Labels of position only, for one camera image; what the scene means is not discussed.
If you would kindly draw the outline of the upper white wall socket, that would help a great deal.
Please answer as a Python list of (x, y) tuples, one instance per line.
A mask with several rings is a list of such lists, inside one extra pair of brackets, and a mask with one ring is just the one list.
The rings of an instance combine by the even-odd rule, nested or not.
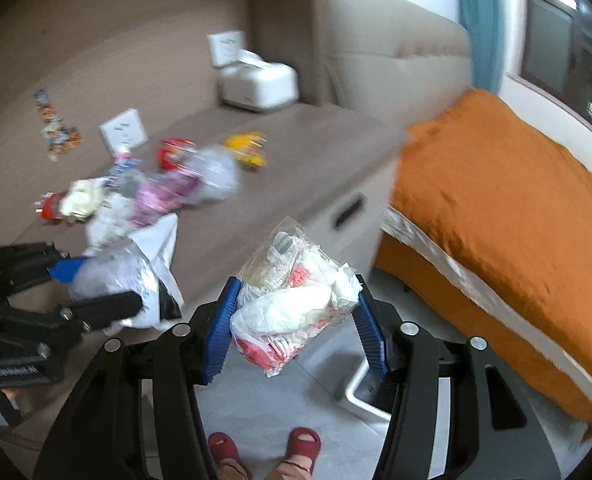
[(207, 36), (211, 66), (221, 68), (235, 63), (246, 47), (245, 34), (241, 30), (228, 30)]

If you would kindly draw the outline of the white plastic bag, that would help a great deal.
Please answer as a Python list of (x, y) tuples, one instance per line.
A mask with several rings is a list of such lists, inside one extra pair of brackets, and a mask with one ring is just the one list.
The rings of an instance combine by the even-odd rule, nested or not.
[(112, 322), (104, 330), (107, 335), (124, 328), (166, 330), (182, 318), (184, 299), (170, 271), (178, 223), (176, 214), (166, 214), (89, 258), (75, 275), (68, 289), (75, 301), (118, 292), (141, 296), (139, 312)]

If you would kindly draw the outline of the white wall socket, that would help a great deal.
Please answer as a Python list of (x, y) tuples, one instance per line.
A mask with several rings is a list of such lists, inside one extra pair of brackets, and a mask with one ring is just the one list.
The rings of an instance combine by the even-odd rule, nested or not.
[(241, 30), (228, 30), (207, 36), (211, 66), (221, 68), (235, 63), (246, 47), (245, 34)]
[(136, 108), (129, 108), (104, 122), (100, 125), (100, 133), (112, 155), (124, 148), (132, 151), (148, 142), (148, 135)]

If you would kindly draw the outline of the red snack package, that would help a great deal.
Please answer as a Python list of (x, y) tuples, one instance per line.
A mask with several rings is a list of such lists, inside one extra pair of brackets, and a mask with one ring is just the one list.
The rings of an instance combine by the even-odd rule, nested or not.
[(196, 144), (189, 139), (162, 140), (157, 149), (158, 166), (165, 171), (185, 167), (195, 153)]

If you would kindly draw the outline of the crumpled white tissue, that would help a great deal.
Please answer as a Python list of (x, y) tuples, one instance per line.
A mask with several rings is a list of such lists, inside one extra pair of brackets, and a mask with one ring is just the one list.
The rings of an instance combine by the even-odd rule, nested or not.
[(60, 214), (70, 221), (84, 221), (102, 205), (105, 179), (95, 178), (72, 182), (60, 203)]

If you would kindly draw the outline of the red slipper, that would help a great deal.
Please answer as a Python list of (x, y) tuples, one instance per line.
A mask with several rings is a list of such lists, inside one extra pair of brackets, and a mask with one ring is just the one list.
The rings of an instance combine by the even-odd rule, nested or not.
[(231, 437), (223, 432), (214, 432), (208, 437), (207, 443), (212, 460), (217, 466), (219, 479), (250, 480), (252, 478)]
[(317, 431), (306, 427), (294, 428), (287, 439), (285, 463), (312, 476), (321, 448), (322, 441)]

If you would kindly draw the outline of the red small wrapper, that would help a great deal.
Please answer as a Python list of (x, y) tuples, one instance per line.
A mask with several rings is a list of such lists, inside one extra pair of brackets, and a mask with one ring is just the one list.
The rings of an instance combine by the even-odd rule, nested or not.
[(34, 202), (34, 212), (38, 214), (42, 220), (49, 222), (61, 221), (63, 219), (61, 213), (61, 201), (64, 200), (67, 194), (67, 191), (43, 194)]

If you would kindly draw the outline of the right red slipper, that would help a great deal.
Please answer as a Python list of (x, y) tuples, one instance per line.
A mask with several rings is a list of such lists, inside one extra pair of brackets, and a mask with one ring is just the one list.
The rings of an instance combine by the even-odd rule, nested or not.
[(312, 476), (321, 448), (322, 441), (317, 431), (306, 427), (294, 428), (287, 439), (285, 463)]

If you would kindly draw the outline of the clear crumpled plastic bag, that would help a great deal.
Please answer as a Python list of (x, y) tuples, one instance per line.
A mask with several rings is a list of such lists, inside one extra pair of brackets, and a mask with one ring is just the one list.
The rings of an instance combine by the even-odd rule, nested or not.
[(198, 185), (185, 197), (185, 205), (220, 202), (238, 192), (240, 172), (234, 154), (221, 144), (200, 148), (186, 169), (198, 179)]

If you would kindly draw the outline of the yellow snack wrapper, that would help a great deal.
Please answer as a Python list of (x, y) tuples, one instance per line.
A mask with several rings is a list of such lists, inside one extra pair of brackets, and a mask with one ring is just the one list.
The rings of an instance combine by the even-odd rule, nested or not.
[(266, 143), (267, 137), (262, 132), (251, 131), (232, 134), (226, 138), (223, 145), (243, 167), (256, 170), (267, 166), (264, 154)]

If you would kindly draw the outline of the cartoon sticker strip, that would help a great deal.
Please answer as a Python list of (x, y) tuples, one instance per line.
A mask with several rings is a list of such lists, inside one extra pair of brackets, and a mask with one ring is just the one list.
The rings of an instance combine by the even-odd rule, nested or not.
[(34, 92), (34, 102), (42, 121), (41, 134), (46, 140), (46, 154), (49, 160), (56, 162), (63, 155), (78, 148), (82, 143), (82, 137), (76, 127), (67, 127), (64, 124), (46, 90)]

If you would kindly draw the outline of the white tissue box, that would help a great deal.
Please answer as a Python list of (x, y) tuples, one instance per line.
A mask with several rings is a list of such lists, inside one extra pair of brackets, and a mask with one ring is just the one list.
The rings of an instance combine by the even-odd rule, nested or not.
[(242, 49), (238, 59), (220, 70), (223, 102), (256, 113), (271, 112), (299, 101), (296, 70), (284, 63), (267, 62)]

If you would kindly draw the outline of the lower white wall socket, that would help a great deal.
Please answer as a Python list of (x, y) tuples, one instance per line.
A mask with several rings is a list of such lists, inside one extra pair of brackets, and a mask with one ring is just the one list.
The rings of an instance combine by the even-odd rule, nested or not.
[(132, 151), (148, 142), (148, 135), (136, 108), (129, 108), (104, 122), (100, 125), (100, 133), (112, 155), (124, 148)]

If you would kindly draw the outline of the beige padded headboard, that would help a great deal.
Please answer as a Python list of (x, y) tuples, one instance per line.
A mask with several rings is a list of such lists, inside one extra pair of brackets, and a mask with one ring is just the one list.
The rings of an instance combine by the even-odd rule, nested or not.
[(348, 110), (408, 128), (473, 85), (465, 28), (407, 0), (323, 0), (328, 94)]

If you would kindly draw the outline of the white trash bin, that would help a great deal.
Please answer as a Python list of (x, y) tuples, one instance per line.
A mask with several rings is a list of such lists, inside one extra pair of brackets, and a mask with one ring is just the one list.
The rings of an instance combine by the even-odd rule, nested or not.
[(396, 400), (397, 386), (372, 372), (362, 359), (335, 393), (336, 403), (365, 422), (388, 424)]

